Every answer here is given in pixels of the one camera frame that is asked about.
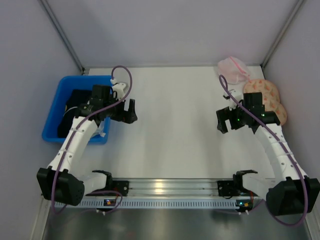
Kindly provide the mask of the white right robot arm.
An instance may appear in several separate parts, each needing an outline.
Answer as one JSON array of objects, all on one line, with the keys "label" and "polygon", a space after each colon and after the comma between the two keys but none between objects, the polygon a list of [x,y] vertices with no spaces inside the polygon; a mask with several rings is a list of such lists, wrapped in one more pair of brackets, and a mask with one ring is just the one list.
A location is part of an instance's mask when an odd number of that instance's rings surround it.
[{"label": "white right robot arm", "polygon": [[226,134],[226,121],[232,130],[251,129],[264,148],[275,180],[269,183],[256,170],[239,170],[233,175],[234,190],[261,197],[274,216],[310,213],[320,193],[320,182],[309,178],[297,163],[278,116],[265,109],[262,93],[242,94],[232,89],[223,97],[229,105],[216,111],[217,129]]}]

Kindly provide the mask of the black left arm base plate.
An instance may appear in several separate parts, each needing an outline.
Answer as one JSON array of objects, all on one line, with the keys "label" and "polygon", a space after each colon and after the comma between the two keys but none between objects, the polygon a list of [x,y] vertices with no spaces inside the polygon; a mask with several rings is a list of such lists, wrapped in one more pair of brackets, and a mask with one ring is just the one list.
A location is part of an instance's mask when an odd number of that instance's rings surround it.
[{"label": "black left arm base plate", "polygon": [[129,193],[129,184],[127,180],[113,180],[112,183],[108,183],[106,187],[95,190],[86,196],[119,196],[116,192],[120,193],[123,197],[126,197]]}]

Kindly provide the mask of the black bra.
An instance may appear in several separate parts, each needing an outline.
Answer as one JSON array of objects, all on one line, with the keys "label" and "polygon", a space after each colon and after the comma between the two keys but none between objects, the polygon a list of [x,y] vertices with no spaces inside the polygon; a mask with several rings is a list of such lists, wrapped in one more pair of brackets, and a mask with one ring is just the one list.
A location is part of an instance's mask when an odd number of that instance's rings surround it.
[{"label": "black bra", "polygon": [[60,124],[57,127],[57,137],[66,138],[71,126],[73,124],[73,118],[79,105],[88,102],[92,94],[91,90],[74,89],[71,96],[65,104],[65,111]]}]

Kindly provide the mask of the floral mesh bra laundry bag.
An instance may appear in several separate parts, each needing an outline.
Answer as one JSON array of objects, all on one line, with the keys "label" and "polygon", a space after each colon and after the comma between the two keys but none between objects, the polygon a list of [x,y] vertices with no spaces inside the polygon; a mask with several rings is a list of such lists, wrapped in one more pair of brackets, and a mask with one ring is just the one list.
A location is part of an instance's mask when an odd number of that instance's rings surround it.
[{"label": "floral mesh bra laundry bag", "polygon": [[281,126],[286,123],[288,115],[280,103],[280,93],[275,84],[266,79],[252,79],[244,85],[243,93],[262,93],[265,110],[275,112]]}]

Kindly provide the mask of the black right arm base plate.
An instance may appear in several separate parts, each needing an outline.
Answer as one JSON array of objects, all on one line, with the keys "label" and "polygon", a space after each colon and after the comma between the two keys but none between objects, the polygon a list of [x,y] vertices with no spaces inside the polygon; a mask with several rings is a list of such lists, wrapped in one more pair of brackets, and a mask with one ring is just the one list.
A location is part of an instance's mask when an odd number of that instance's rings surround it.
[{"label": "black right arm base plate", "polygon": [[241,188],[233,180],[217,181],[218,195],[220,197],[231,199],[232,197],[249,197],[250,191]]}]

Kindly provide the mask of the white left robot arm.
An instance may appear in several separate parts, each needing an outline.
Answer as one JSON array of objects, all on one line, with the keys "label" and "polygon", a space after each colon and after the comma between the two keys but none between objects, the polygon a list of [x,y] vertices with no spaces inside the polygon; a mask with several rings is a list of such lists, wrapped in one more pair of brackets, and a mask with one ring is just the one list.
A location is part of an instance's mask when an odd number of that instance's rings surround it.
[{"label": "white left robot arm", "polygon": [[110,172],[92,170],[87,175],[79,175],[75,167],[106,118],[126,124],[137,121],[134,99],[130,99],[125,110],[128,94],[129,88],[124,82],[92,87],[89,100],[76,108],[69,133],[55,158],[48,167],[37,172],[36,178],[46,200],[77,206],[87,194],[110,190],[113,182]]}]

